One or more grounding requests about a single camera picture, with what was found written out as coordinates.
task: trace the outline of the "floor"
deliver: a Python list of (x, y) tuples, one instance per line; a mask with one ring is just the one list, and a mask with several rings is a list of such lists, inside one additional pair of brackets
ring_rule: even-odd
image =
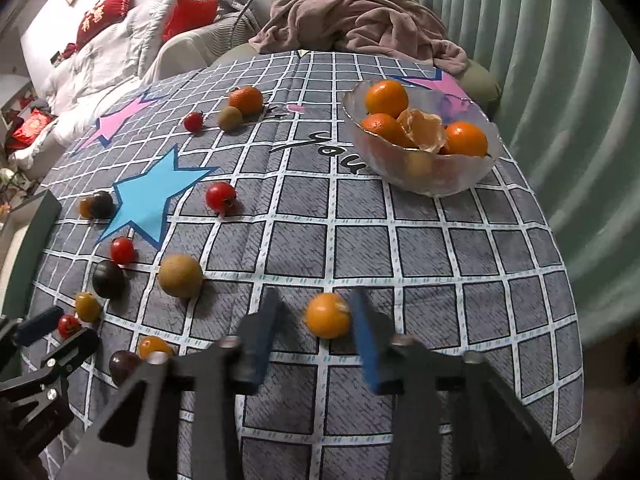
[(631, 327), (584, 350), (584, 405), (573, 473), (596, 478), (640, 416), (639, 387), (625, 384), (624, 354), (639, 333)]

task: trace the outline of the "gray tablecloth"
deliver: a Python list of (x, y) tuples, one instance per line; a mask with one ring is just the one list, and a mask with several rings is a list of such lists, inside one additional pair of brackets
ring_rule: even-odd
[[(171, 200), (160, 251), (129, 228), (117, 233), (132, 235), (139, 260), (127, 266), (126, 298), (106, 302), (98, 355), (70, 377), (76, 418), (47, 450), (52, 473), (116, 391), (108, 371), (112, 352), (135, 350), (148, 334), (181, 354), (206, 348), (258, 307), (267, 286), (280, 291), (287, 315), (264, 386), (237, 400), (246, 478), (384, 478), (392, 399), (367, 391), (350, 338), (320, 341), (301, 322), (315, 294), (347, 294), (354, 286), (369, 287), (396, 328), (427, 346), (486, 352), (572, 462), (582, 405), (580, 341), (565, 268), (535, 196), (508, 155), (474, 189), (440, 200), (372, 174), (352, 151), (337, 93), (381, 73), (428, 77), (433, 69), (291, 52), (181, 75), (125, 97), (114, 110), (143, 92), (159, 99), (106, 146), (96, 141), (72, 149), (50, 172), (43, 186), (63, 210), (34, 282), (31, 315), (53, 303), (71, 312), (75, 293), (91, 290), (92, 266), (108, 257), (109, 240), (95, 243), (106, 222), (79, 218), (82, 197), (112, 191), (114, 182), (143, 173), (174, 146), (180, 167), (220, 167)], [(248, 84), (278, 106), (257, 123), (222, 134), (215, 111), (230, 88)], [(182, 127), (194, 109), (210, 126), (202, 136)], [(237, 215), (220, 219), (206, 207), (204, 193), (215, 180), (238, 190)], [(200, 259), (206, 282), (197, 301), (183, 304), (160, 290), (156, 273), (166, 253)], [(54, 334), (25, 350), (25, 370), (57, 344)], [(179, 465), (185, 478), (191, 407), (186, 397)], [(446, 477), (450, 428), (442, 432)]]

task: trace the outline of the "glass bowl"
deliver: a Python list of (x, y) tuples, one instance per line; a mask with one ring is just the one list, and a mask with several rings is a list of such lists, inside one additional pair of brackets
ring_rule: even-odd
[(428, 196), (448, 196), (468, 189), (491, 171), (502, 154), (498, 127), (468, 99), (423, 87), (405, 87), (409, 108), (442, 117), (444, 125), (466, 121), (478, 126), (489, 143), (488, 155), (437, 155), (417, 148), (401, 148), (360, 126), (366, 117), (364, 105), (369, 88), (382, 78), (360, 81), (342, 98), (345, 126), (360, 158), (377, 174), (398, 187)]

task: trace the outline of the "striped curtain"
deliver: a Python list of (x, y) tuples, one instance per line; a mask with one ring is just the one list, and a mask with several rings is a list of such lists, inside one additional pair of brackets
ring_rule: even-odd
[(640, 316), (640, 68), (599, 0), (424, 0), (504, 90), (590, 344)]

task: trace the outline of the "kiwi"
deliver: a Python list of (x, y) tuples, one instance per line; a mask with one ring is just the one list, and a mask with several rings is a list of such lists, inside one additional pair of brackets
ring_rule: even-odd
[(225, 106), (216, 118), (223, 132), (232, 132), (242, 124), (242, 112), (233, 106)]
[(188, 254), (168, 254), (158, 270), (160, 287), (174, 298), (194, 298), (202, 285), (202, 269)]

